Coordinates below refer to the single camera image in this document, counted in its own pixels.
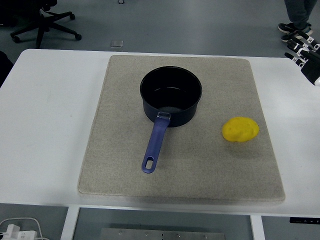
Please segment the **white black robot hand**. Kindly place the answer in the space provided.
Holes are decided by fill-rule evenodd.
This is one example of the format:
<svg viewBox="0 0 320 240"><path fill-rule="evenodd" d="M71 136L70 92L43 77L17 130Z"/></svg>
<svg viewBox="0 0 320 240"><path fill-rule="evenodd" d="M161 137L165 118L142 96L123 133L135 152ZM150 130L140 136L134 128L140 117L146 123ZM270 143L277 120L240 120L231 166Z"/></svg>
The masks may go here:
<svg viewBox="0 0 320 240"><path fill-rule="evenodd" d="M284 55L299 66L306 79L314 86L320 86L320 43L303 31L298 31L286 43L295 55Z"/></svg>

